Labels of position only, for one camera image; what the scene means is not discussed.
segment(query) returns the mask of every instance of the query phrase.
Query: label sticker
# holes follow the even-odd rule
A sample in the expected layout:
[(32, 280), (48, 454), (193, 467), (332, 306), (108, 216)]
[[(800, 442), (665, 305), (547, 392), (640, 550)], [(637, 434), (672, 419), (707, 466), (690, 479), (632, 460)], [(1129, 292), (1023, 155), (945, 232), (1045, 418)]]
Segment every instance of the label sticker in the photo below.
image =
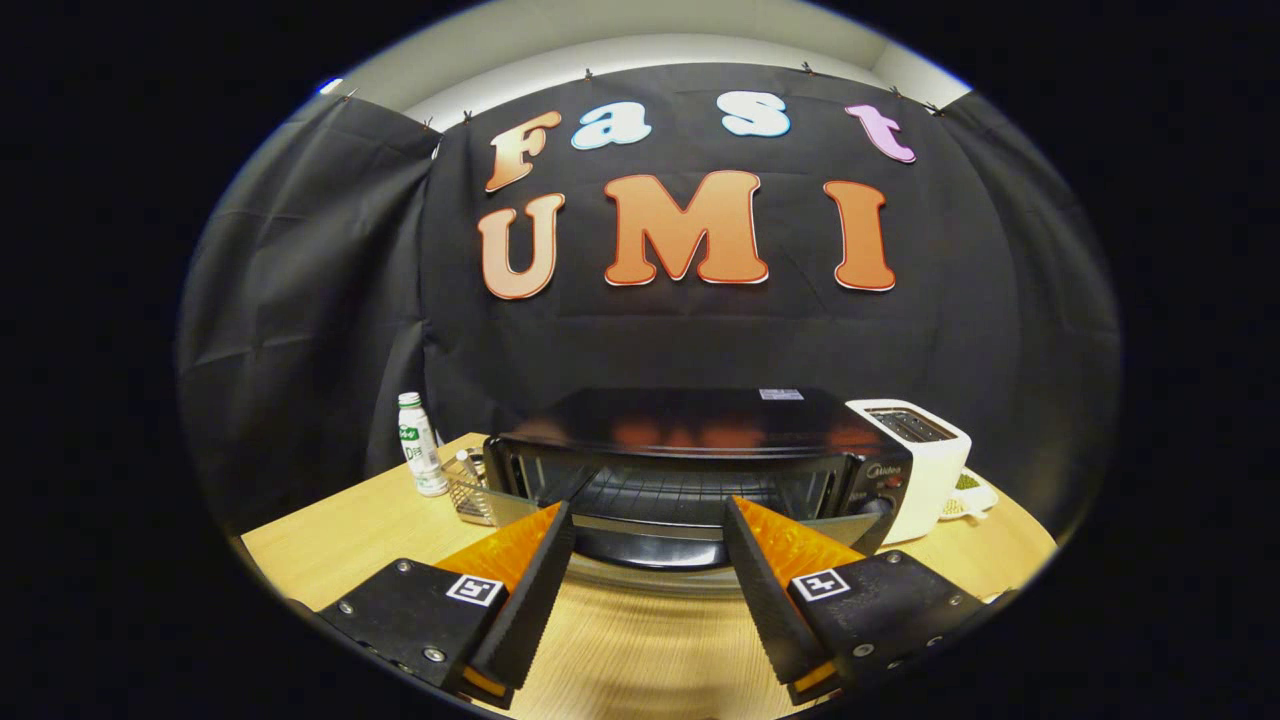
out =
[(493, 603), (493, 598), (498, 594), (498, 588), (500, 587), (502, 583), (498, 580), (476, 578), (475, 575), (462, 575), (444, 594), (452, 597), (453, 600), (461, 600), (462, 602), (489, 607), (489, 605)]
[(849, 583), (836, 574), (835, 570), (822, 570), (812, 575), (801, 575), (794, 580), (800, 594), (808, 601), (822, 600), (833, 594), (840, 594), (849, 589)]
[(760, 397), (763, 400), (804, 400), (804, 396), (797, 389), (760, 388)]

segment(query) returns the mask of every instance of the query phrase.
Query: letter m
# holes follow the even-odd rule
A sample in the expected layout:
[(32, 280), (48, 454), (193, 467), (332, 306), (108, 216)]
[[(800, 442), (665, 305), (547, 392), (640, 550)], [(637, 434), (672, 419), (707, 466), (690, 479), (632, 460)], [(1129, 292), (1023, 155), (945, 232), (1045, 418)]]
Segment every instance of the letter m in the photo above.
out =
[(701, 184), (681, 210), (667, 188), (653, 176), (628, 176), (611, 181), (604, 195), (618, 205), (617, 258), (604, 279), (609, 284), (645, 284), (658, 269), (645, 259), (645, 238), (653, 246), (667, 275), (684, 279), (694, 252), (707, 238), (707, 258), (698, 277), (712, 283), (759, 283), (769, 266), (755, 249), (751, 196), (760, 178), (740, 170), (718, 170)]

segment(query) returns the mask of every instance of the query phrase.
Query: small plate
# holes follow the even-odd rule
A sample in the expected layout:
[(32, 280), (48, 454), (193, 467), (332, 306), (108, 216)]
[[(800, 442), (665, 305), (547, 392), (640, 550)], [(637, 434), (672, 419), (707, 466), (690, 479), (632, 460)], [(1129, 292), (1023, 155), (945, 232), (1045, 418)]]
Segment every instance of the small plate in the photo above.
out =
[(974, 509), (982, 510), (983, 512), (995, 507), (996, 502), (1000, 501), (1000, 496), (996, 495), (996, 491), (991, 488), (991, 483), (984, 480), (980, 475), (978, 475), (978, 473), (974, 473), (969, 468), (965, 468), (963, 470), (963, 474), (973, 478), (973, 480), (978, 483), (978, 487), (966, 489), (952, 489), (951, 497), (947, 500), (947, 503), (942, 507), (942, 515), (938, 516), (938, 520), (955, 520), (956, 518), (968, 516), (969, 512), (965, 511), (964, 507), (965, 501), (968, 501), (969, 505), (972, 505)]

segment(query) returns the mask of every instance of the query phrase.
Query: plastic bottle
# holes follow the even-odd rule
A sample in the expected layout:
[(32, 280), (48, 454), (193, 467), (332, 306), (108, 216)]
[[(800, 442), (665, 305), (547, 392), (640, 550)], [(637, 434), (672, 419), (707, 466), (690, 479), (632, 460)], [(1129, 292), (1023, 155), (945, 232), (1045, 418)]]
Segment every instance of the plastic bottle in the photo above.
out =
[(431, 423), (422, 410), (422, 398), (416, 392), (399, 396), (399, 436), (408, 469), (413, 473), (417, 492), (426, 497), (444, 495), (449, 483), (440, 469), (440, 457), (435, 452), (435, 437)]

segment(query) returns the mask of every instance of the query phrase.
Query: oven control knob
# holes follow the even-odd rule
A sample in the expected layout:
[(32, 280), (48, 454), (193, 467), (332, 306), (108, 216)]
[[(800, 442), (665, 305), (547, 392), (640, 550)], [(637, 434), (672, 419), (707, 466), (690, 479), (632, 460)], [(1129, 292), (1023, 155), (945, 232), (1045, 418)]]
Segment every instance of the oven control knob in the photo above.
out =
[(883, 497), (874, 497), (874, 496), (855, 502), (854, 506), (850, 509), (851, 515), (867, 515), (872, 512), (877, 515), (888, 515), (892, 511), (893, 511), (892, 502), (890, 502)]

